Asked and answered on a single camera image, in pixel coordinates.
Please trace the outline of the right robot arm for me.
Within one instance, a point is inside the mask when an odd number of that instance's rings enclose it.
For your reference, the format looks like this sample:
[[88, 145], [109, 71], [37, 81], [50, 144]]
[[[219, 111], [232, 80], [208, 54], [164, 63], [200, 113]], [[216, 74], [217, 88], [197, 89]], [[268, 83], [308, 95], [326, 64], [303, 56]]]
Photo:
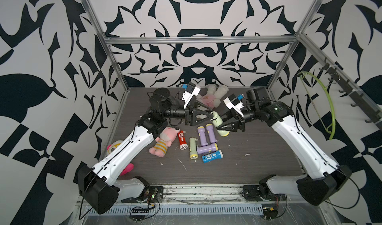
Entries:
[[339, 165], [314, 142], [297, 121], [293, 110], [281, 101], [271, 100], [265, 87], [247, 90], [246, 95], [224, 99], [228, 111], [217, 127], [223, 131], [245, 131], [246, 123], [261, 120], [272, 128], [292, 149], [305, 171], [301, 176], [269, 175], [259, 182], [258, 193], [264, 200], [278, 194], [303, 197], [318, 206], [338, 192], [352, 175], [346, 165]]

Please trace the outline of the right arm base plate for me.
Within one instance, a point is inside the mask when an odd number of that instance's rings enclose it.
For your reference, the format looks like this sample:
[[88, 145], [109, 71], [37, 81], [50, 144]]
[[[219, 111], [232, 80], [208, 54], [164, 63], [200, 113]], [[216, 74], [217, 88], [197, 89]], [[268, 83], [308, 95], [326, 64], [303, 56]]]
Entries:
[[244, 185], [241, 196], [246, 201], [264, 201], [264, 202], [276, 202], [285, 201], [286, 196], [284, 194], [274, 194], [266, 185]]

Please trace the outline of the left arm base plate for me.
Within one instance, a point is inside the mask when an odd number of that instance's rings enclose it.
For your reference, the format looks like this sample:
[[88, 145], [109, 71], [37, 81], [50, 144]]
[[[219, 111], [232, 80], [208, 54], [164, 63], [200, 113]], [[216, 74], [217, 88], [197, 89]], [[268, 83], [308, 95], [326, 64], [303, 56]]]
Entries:
[[139, 195], [137, 198], [126, 198], [121, 200], [122, 203], [143, 203], [147, 202], [149, 200], [158, 200], [159, 202], [162, 201], [164, 194], [164, 187], [163, 186], [150, 186], [143, 190], [141, 195]]

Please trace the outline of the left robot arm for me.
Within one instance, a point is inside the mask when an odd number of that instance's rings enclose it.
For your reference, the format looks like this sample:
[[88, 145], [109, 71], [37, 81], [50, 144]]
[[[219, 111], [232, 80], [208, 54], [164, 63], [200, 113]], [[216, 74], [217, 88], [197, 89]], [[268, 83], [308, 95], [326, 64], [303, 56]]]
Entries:
[[182, 85], [180, 91], [183, 92], [184, 105], [181, 106], [167, 88], [156, 89], [149, 98], [150, 107], [121, 145], [93, 167], [83, 166], [78, 171], [79, 194], [83, 200], [101, 215], [114, 205], [123, 192], [129, 192], [128, 198], [139, 197], [145, 184], [131, 179], [126, 185], [118, 185], [119, 175], [144, 147], [159, 137], [168, 126], [168, 119], [182, 119], [186, 125], [195, 126], [203, 122], [197, 119], [198, 115], [212, 118], [211, 108], [205, 111], [198, 109], [200, 102], [196, 96], [200, 90], [193, 83]]

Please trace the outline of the green flashlight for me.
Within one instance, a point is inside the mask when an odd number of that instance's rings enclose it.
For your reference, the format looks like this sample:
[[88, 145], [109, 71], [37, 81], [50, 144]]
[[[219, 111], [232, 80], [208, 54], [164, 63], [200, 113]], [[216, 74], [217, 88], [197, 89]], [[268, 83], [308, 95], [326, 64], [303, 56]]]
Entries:
[[[210, 121], [212, 122], [212, 124], [216, 128], [218, 128], [223, 123], [223, 120], [222, 120], [222, 118], [220, 117], [220, 115], [216, 111], [212, 111], [211, 114], [212, 114], [212, 119]], [[229, 131], [224, 131], [224, 130], [218, 130], [217, 129], [217, 132], [222, 137], [225, 137], [225, 136], [229, 135]]]
[[198, 152], [197, 152], [197, 143], [196, 139], [194, 137], [191, 137], [189, 140], [190, 144], [190, 159], [197, 159], [198, 158]]

